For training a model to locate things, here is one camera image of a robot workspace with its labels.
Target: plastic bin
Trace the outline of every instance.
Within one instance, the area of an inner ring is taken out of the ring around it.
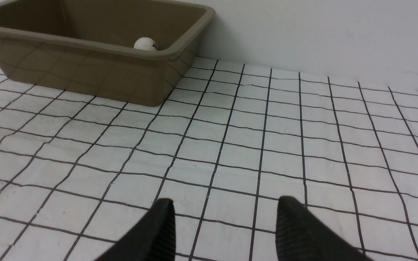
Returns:
[[[0,3],[0,67],[15,81],[157,106],[214,15],[169,0],[9,0]],[[134,49],[141,37],[159,51]]]

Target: grid mat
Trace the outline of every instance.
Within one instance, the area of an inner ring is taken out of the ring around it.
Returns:
[[[281,195],[418,260],[418,93],[197,58],[151,108],[0,70],[0,261],[93,260],[164,197],[176,260],[275,260]]]

